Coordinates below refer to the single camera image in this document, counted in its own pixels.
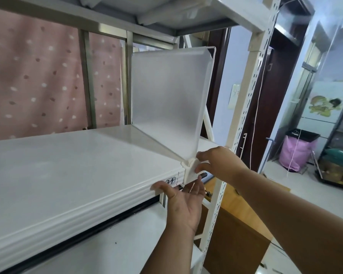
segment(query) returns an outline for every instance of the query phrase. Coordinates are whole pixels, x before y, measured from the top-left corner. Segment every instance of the hand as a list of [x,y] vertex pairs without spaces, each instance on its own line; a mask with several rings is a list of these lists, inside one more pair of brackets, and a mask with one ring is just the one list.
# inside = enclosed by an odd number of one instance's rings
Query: hand
[[187,184],[182,191],[169,184],[159,181],[152,185],[152,189],[161,189],[168,196],[168,211],[166,226],[196,233],[201,219],[204,185],[201,176]]
[[242,160],[226,147],[215,147],[205,152],[198,152],[197,159],[209,161],[200,163],[195,172],[208,171],[218,179],[229,182],[241,171],[248,170]]

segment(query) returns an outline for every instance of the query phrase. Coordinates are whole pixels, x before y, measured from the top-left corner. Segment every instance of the pink bag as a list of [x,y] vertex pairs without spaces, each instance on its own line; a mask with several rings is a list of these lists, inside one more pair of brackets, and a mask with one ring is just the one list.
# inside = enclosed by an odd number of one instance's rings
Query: pink bag
[[315,149],[316,143],[317,139],[312,142],[307,142],[286,135],[281,154],[279,155],[279,163],[286,169],[289,168],[289,170],[295,172],[300,171],[306,165],[311,150]]

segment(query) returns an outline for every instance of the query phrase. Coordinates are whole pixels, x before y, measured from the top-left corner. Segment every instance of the forearm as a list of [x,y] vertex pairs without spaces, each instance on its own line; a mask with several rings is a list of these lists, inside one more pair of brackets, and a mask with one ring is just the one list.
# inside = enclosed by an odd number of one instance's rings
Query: forearm
[[167,225],[141,274],[188,274],[191,271],[194,234]]
[[228,183],[239,191],[303,273],[343,273],[343,219],[250,170],[241,171]]

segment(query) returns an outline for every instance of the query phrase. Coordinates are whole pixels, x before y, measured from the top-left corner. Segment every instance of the person's left hand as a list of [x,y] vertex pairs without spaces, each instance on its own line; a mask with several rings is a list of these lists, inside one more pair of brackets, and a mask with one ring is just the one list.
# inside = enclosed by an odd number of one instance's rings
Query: person's left hand
[[163,181],[156,182],[151,188],[161,189],[168,196],[166,226],[188,229],[194,235],[201,219],[202,200],[205,193],[201,176],[187,184],[182,191]]

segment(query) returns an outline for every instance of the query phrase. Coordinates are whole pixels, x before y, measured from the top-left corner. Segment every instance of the green container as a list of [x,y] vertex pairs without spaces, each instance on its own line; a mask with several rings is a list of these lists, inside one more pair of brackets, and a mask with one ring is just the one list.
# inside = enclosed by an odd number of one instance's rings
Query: green container
[[343,150],[337,148],[330,148],[325,150],[326,155],[323,159],[335,163],[339,166],[343,166]]

